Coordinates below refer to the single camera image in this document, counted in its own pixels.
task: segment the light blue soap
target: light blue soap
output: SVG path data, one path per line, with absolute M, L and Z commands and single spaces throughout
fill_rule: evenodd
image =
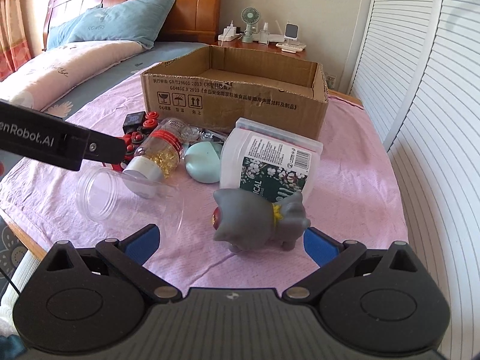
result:
M 192 179 L 204 184 L 220 181 L 220 152 L 216 142 L 198 142 L 185 153 L 185 167 Z

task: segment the blue gripper pad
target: blue gripper pad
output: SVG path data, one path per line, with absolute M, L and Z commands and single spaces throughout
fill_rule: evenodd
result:
M 133 240 L 126 238 L 122 241 L 126 244 L 124 253 L 141 266 L 152 257 L 160 246 L 160 230 L 156 225 L 145 226 L 142 230 L 144 230 L 143 234 Z
M 343 245 L 340 242 L 328 237 L 315 227 L 309 227 L 305 230 L 303 247 L 311 259 L 320 267 L 332 261 L 343 250 Z

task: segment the nightstand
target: nightstand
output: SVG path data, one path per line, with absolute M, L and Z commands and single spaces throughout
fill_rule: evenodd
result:
M 220 46 L 222 45 L 221 40 L 218 40 L 217 44 Z M 305 50 L 302 52 L 297 52 L 295 54 L 292 54 L 291 52 L 285 52 L 282 51 L 280 48 L 275 46 L 277 43 L 275 42 L 270 42 L 268 45 L 258 43 L 258 42 L 252 42 L 252 43 L 244 43 L 240 39 L 235 39 L 232 40 L 231 42 L 224 42 L 223 47 L 234 47 L 237 49 L 251 49 L 251 50 L 262 50 L 262 51 L 268 51 L 270 53 L 279 53 L 283 54 L 285 56 L 291 56 L 293 58 L 297 59 L 307 59 L 307 53 Z

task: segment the small fan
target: small fan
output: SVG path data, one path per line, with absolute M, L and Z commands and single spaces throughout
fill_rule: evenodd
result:
M 251 43 L 253 40 L 252 27 L 260 20 L 260 12 L 252 7 L 245 8 L 241 13 L 241 19 L 247 24 L 247 28 L 241 41 L 244 43 Z

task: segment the pill bottle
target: pill bottle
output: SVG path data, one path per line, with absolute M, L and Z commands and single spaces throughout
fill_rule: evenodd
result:
M 223 145 L 220 188 L 242 188 L 271 203 L 300 191 L 305 204 L 322 150 L 316 140 L 240 118 Z
M 160 230 L 160 247 L 176 242 L 183 216 L 183 197 L 175 186 L 135 178 L 105 167 L 82 169 L 76 207 L 106 232 L 134 233 L 153 223 Z
M 200 130 L 169 117 L 152 131 L 135 151 L 123 173 L 150 181 L 168 178 L 183 158 L 183 144 L 198 139 Z

